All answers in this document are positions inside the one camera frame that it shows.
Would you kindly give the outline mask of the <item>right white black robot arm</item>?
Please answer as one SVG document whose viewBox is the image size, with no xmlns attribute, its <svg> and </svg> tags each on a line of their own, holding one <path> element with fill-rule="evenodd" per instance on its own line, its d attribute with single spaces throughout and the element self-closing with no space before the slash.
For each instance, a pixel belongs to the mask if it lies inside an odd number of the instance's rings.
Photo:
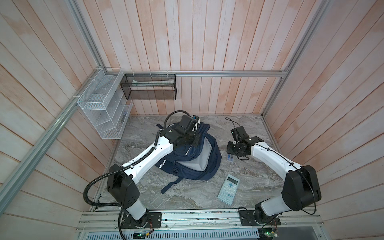
<svg viewBox="0 0 384 240">
<path fill-rule="evenodd" d="M 228 154 L 252 156 L 266 164 L 284 181 L 279 196 L 255 205 L 254 218 L 258 224 L 268 224 L 281 213 L 301 211 L 321 200 L 319 180 L 313 167 L 302 166 L 287 159 L 261 138 L 249 137 L 242 126 L 232 129 L 231 133 L 234 140 L 227 144 Z"/>
</svg>

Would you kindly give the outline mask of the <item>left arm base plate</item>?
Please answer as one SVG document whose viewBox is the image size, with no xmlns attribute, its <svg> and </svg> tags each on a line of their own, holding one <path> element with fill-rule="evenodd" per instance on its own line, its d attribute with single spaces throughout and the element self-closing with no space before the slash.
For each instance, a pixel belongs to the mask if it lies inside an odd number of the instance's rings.
<svg viewBox="0 0 384 240">
<path fill-rule="evenodd" d="M 126 215 L 125 213 L 120 215 L 120 226 L 122 229 L 159 229 L 161 224 L 161 212 L 145 213 L 139 220 L 135 220 L 131 215 Z"/>
</svg>

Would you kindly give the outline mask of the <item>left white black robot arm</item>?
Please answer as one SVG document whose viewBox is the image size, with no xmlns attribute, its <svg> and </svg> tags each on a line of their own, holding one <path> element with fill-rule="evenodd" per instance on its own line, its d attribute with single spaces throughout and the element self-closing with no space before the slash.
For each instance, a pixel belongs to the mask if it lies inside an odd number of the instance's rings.
<svg viewBox="0 0 384 240">
<path fill-rule="evenodd" d="M 198 116 L 182 116 L 180 122 L 158 130 L 155 141 L 137 157 L 121 167 L 110 168 L 107 190 L 117 201 L 120 209 L 129 214 L 135 221 L 144 221 L 148 210 L 139 199 L 140 191 L 137 184 L 141 178 L 163 157 L 170 154 L 176 147 L 184 145 L 196 146 L 200 137 Z"/>
</svg>

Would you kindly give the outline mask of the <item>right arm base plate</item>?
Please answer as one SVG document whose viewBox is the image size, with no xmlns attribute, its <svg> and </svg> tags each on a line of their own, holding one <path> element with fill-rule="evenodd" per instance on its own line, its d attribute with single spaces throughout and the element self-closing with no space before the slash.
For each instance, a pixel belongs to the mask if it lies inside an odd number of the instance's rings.
<svg viewBox="0 0 384 240">
<path fill-rule="evenodd" d="M 238 210 L 242 226 L 280 226 L 281 220 L 278 215 L 267 216 L 260 210 Z"/>
</svg>

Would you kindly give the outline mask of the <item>navy blue student backpack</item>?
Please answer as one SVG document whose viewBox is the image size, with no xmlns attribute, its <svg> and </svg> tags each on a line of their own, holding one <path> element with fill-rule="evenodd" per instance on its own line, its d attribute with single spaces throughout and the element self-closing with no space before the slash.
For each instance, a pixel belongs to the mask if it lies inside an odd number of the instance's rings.
<svg viewBox="0 0 384 240">
<path fill-rule="evenodd" d="M 196 147 L 178 147 L 155 164 L 162 171 L 178 177 L 161 190 L 162 194 L 183 179 L 206 181 L 216 174 L 222 155 L 216 139 L 208 133 L 209 129 L 209 124 L 201 122 L 198 128 L 199 144 Z"/>
</svg>

